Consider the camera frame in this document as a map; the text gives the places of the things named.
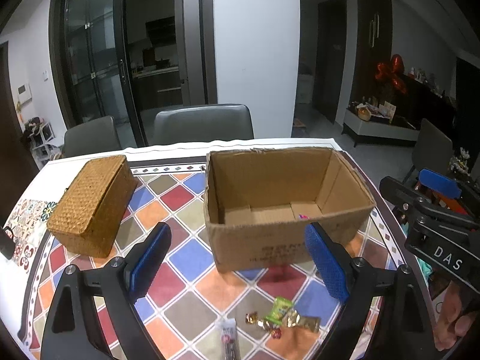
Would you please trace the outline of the person's right hand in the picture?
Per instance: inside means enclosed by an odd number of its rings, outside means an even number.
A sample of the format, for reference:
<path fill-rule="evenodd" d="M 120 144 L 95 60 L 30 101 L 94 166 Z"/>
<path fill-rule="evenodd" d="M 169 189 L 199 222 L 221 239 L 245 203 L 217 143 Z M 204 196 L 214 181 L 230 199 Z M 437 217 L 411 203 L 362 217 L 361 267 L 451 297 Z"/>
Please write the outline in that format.
<path fill-rule="evenodd" d="M 447 287 L 439 319 L 433 329 L 436 350 L 450 350 L 470 330 L 478 312 L 464 314 L 462 311 L 461 287 L 451 281 Z"/>

